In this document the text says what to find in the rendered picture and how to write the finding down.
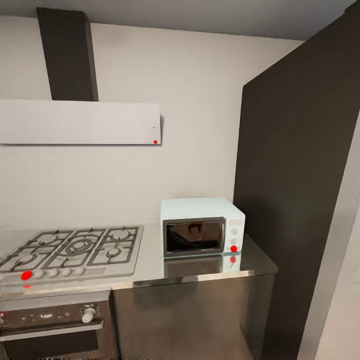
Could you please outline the microwave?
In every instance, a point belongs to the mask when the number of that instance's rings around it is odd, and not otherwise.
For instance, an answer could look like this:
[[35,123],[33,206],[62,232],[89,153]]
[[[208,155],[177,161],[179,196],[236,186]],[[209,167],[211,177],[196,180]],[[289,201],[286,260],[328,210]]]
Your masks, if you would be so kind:
[[161,256],[240,252],[245,220],[225,197],[162,199]]

